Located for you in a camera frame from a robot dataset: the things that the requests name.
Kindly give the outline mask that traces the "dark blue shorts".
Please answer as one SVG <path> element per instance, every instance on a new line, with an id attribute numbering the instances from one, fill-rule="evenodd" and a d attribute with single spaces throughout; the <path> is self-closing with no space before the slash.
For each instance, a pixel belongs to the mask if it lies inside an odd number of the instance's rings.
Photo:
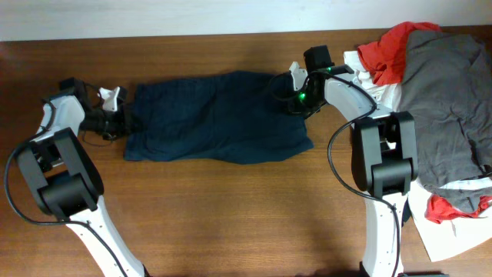
<path id="1" fill-rule="evenodd" d="M 285 75 L 244 71 L 141 84 L 131 107 L 144 129 L 128 137 L 124 158 L 282 162 L 314 147 L 304 119 L 275 99 L 291 92 Z"/>

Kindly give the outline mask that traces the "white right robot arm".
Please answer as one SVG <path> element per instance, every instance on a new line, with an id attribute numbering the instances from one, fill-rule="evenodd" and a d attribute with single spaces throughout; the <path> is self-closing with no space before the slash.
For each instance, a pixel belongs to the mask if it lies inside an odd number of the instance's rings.
<path id="1" fill-rule="evenodd" d="M 352 131 L 351 171 L 366 212 L 364 276 L 402 276 L 401 229 L 410 184 L 417 178 L 414 119 L 376 102 L 347 65 L 309 72 L 297 62 L 289 68 L 297 107 L 313 115 L 334 106 L 346 119 L 338 130 Z"/>

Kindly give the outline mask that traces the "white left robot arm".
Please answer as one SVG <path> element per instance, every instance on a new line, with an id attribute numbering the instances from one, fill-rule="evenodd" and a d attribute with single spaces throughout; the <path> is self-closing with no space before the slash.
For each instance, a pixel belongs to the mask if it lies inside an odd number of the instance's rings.
<path id="1" fill-rule="evenodd" d="M 38 208 L 52 225 L 71 229 L 106 276 L 146 276 L 148 271 L 115 228 L 101 176 L 77 138 L 85 119 L 79 94 L 67 88 L 44 101 L 38 131 L 20 144 L 16 161 Z"/>

